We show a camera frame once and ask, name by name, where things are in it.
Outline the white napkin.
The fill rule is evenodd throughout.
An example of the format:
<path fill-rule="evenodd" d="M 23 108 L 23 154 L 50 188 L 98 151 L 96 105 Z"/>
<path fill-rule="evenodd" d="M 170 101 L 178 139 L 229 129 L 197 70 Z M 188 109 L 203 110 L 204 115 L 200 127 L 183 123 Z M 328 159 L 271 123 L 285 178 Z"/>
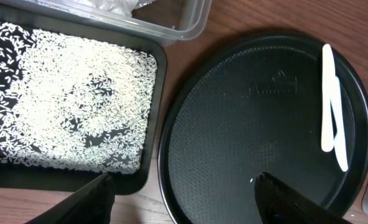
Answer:
<path fill-rule="evenodd" d="M 73 0 L 79 4 L 91 6 L 100 10 L 119 14 L 121 16 L 132 16 L 132 10 L 137 6 L 139 0 Z"/>

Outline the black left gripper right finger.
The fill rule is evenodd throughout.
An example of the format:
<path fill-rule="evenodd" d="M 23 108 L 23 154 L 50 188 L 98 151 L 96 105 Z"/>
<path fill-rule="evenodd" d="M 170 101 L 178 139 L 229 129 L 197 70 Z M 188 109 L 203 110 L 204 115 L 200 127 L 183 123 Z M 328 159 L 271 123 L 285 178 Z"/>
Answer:
<path fill-rule="evenodd" d="M 254 192 L 263 224 L 350 224 L 268 172 L 256 178 Z"/>

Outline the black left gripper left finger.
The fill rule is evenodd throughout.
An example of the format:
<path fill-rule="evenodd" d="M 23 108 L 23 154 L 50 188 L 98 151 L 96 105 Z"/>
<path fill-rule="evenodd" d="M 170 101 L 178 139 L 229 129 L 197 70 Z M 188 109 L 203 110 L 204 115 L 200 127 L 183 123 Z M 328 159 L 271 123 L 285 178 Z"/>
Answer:
<path fill-rule="evenodd" d="M 112 176 L 102 174 L 56 206 L 30 220 L 31 224 L 105 223 L 111 221 L 115 195 Z"/>

